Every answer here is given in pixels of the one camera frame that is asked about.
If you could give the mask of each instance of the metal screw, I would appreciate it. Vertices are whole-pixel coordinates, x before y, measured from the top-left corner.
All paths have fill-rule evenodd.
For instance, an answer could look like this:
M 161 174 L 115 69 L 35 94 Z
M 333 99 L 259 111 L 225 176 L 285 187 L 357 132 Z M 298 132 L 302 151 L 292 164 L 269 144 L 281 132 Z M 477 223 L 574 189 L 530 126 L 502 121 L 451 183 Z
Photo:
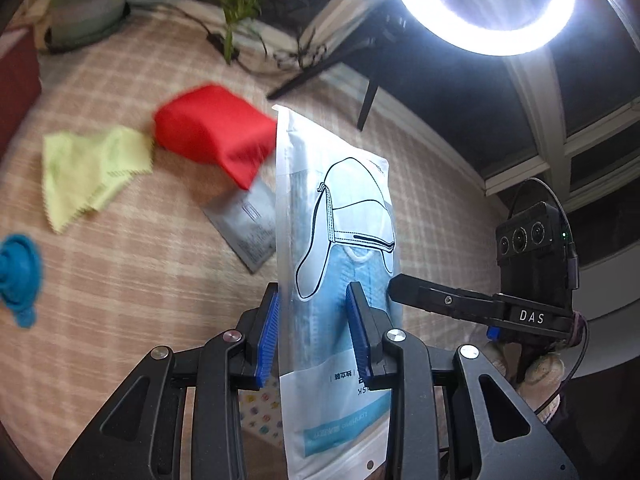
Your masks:
M 391 341 L 395 342 L 404 341 L 406 339 L 406 334 L 399 328 L 392 328 L 386 333 L 386 336 L 391 339 Z
M 242 339 L 242 334 L 238 332 L 238 330 L 227 330 L 222 335 L 222 339 L 224 339 L 227 343 L 235 343 L 236 341 L 240 341 Z
M 460 353 L 462 357 L 466 357 L 467 359 L 475 359 L 480 355 L 480 351 L 473 345 L 461 346 Z
M 168 355 L 169 355 L 169 349 L 166 346 L 156 346 L 151 351 L 151 357 L 156 361 L 159 361 L 160 359 L 164 359 Z

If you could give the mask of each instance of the camera lens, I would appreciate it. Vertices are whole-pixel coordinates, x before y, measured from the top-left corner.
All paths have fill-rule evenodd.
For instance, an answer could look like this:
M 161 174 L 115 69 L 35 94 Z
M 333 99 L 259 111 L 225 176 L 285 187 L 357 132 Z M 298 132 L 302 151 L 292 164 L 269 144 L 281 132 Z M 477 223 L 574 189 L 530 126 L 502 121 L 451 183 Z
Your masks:
M 500 238 L 500 254 L 506 254 L 509 252 L 509 240 L 506 236 Z
M 516 229 L 513 234 L 513 249 L 517 253 L 521 253 L 527 246 L 527 232 L 522 228 Z
M 536 222 L 535 224 L 533 224 L 533 227 L 531 228 L 531 239 L 533 240 L 533 243 L 537 245 L 540 242 L 542 242 L 544 238 L 545 238 L 545 228 L 540 222 Z

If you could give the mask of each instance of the hand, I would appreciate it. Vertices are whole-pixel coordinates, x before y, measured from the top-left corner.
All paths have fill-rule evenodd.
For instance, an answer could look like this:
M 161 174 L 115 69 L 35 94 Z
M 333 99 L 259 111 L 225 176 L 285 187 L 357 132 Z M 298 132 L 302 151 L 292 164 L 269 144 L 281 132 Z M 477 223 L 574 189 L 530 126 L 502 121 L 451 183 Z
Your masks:
M 510 373 L 508 360 L 504 355 L 504 347 L 489 341 L 482 353 L 492 365 L 507 379 L 514 375 Z M 517 393 L 524 399 L 532 410 L 538 409 L 552 394 L 564 376 L 564 363 L 558 355 L 550 353 L 536 359 L 527 368 L 524 380 L 516 386 Z M 548 423 L 555 415 L 560 405 L 560 395 L 557 395 L 549 405 L 538 414 L 543 424 Z

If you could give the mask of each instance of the plastic bag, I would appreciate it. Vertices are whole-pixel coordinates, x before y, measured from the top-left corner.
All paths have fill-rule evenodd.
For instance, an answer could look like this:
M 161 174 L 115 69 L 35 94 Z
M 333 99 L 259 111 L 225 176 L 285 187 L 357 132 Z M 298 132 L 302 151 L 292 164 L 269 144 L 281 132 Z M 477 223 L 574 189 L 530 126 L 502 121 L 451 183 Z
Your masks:
M 273 191 L 258 177 L 249 191 L 230 189 L 202 207 L 252 274 L 276 251 L 275 202 Z
M 289 478 L 364 480 L 385 460 L 390 392 L 358 376 L 345 292 L 372 307 L 399 272 L 388 162 L 277 106 L 278 359 Z

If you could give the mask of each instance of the cleaning cloth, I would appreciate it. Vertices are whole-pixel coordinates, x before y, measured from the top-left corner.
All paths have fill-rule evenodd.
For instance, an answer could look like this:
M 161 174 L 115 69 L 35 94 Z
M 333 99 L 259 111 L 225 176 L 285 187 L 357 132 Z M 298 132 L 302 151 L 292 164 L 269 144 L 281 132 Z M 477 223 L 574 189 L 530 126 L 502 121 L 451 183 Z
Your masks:
M 101 211 L 139 173 L 151 173 L 153 139 L 125 126 L 92 136 L 44 137 L 42 192 L 53 230 L 86 211 Z

